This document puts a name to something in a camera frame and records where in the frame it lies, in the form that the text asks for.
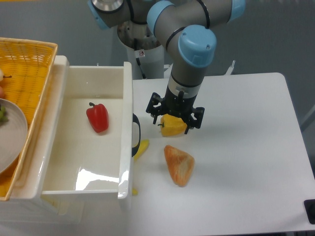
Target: drawer handle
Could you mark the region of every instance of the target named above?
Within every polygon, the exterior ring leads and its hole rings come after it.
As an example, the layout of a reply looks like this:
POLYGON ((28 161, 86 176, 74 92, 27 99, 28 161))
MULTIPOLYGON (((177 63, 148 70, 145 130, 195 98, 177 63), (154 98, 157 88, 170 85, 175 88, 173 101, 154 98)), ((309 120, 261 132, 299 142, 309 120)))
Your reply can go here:
POLYGON ((140 128, 139 119, 138 119, 138 117, 135 114, 132 114, 132 122, 135 122, 139 126, 139 142, 138 142, 138 144, 135 147, 132 148, 132 151, 131 151, 132 156, 134 156, 138 152, 138 149, 140 147, 141 128, 140 128))

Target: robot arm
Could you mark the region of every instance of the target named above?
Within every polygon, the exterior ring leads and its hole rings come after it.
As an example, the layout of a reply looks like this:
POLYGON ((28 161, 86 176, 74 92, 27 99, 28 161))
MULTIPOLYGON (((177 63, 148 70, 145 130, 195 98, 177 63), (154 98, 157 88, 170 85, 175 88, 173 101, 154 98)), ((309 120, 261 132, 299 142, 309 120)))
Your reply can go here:
POLYGON ((149 28, 174 61, 165 97, 153 93, 146 109, 153 124, 168 113, 187 124, 185 134, 200 128, 204 108, 193 104, 217 44, 209 28, 239 17, 244 9, 244 0, 196 0, 179 7, 160 1, 150 9, 149 28))
POLYGON ((192 0, 180 6, 166 0, 89 0, 88 4, 104 29, 131 21, 132 40, 124 44, 135 50, 139 39, 150 36, 148 24, 158 40, 155 44, 163 45, 173 58, 164 98, 153 93, 146 109, 154 118, 153 124, 159 115, 170 114, 187 124, 185 134, 200 128, 204 108, 194 108, 193 104, 217 45, 209 28, 241 16, 245 0, 192 0))

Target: yellow bell pepper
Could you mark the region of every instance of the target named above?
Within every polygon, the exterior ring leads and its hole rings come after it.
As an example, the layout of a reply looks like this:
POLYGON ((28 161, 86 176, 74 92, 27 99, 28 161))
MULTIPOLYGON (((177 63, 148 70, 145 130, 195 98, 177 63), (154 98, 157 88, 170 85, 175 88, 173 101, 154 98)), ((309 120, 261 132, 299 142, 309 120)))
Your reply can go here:
POLYGON ((165 114, 161 118, 161 133, 164 137, 174 136, 183 133, 186 130, 186 123, 181 118, 165 114))
POLYGON ((141 140, 139 149, 137 153, 133 156, 133 161, 136 161, 142 155, 142 153, 144 153, 144 151, 148 148, 148 146, 149 146, 148 139, 141 140))

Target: orange fruit piece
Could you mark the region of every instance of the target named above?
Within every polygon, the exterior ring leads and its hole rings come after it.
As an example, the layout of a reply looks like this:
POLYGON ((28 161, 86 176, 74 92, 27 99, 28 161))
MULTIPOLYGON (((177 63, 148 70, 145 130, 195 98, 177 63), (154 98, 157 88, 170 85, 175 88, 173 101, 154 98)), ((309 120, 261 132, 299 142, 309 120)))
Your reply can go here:
POLYGON ((180 187, 186 186, 193 171, 195 159, 171 145, 165 146, 164 156, 174 183, 180 187))

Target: white table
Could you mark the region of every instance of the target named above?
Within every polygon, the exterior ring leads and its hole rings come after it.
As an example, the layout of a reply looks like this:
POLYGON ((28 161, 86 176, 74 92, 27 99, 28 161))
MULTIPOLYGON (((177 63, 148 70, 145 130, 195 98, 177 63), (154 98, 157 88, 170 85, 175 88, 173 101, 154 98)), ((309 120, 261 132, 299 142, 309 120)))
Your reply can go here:
POLYGON ((162 138, 145 113, 166 79, 134 81, 134 112, 148 150, 134 164, 128 213, 117 201, 86 203, 79 225, 1 223, 1 235, 229 235, 315 230, 303 201, 315 181, 293 105, 280 74, 206 77, 194 106, 205 107, 201 129, 162 138), (166 144, 195 157, 185 188, 168 173, 166 144))

